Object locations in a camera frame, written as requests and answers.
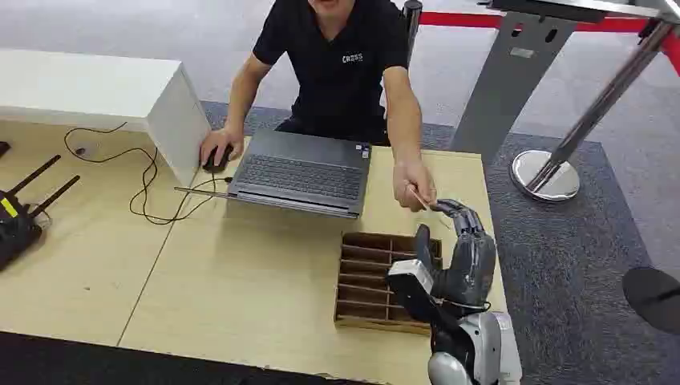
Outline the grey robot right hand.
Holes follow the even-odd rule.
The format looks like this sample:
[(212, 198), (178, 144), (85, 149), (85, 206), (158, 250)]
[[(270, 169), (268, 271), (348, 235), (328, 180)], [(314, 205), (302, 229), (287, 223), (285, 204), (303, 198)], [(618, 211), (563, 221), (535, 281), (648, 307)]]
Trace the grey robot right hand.
[(430, 294), (456, 306), (485, 310), (496, 268), (496, 243), (485, 230), (478, 213), (453, 200), (439, 199), (431, 210), (452, 219), (456, 243), (451, 264), (437, 269), (430, 254), (430, 230), (420, 225), (415, 234), (415, 252), (433, 280)]

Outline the person's left hand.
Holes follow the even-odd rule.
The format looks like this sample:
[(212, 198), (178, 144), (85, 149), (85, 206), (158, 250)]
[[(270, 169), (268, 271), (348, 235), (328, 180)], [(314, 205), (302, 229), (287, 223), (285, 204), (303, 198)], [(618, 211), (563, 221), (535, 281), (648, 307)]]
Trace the person's left hand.
[(393, 169), (394, 198), (402, 208), (418, 212), (436, 202), (436, 187), (420, 159), (398, 160)]

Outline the person's right hand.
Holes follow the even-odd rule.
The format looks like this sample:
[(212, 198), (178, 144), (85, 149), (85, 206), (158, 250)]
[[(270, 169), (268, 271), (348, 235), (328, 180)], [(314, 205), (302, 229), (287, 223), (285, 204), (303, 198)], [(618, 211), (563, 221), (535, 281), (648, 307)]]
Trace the person's right hand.
[(200, 164), (207, 166), (210, 163), (217, 166), (220, 164), (228, 146), (232, 148), (229, 160), (239, 158), (244, 150), (244, 128), (242, 126), (225, 126), (216, 131), (211, 131), (200, 146)]

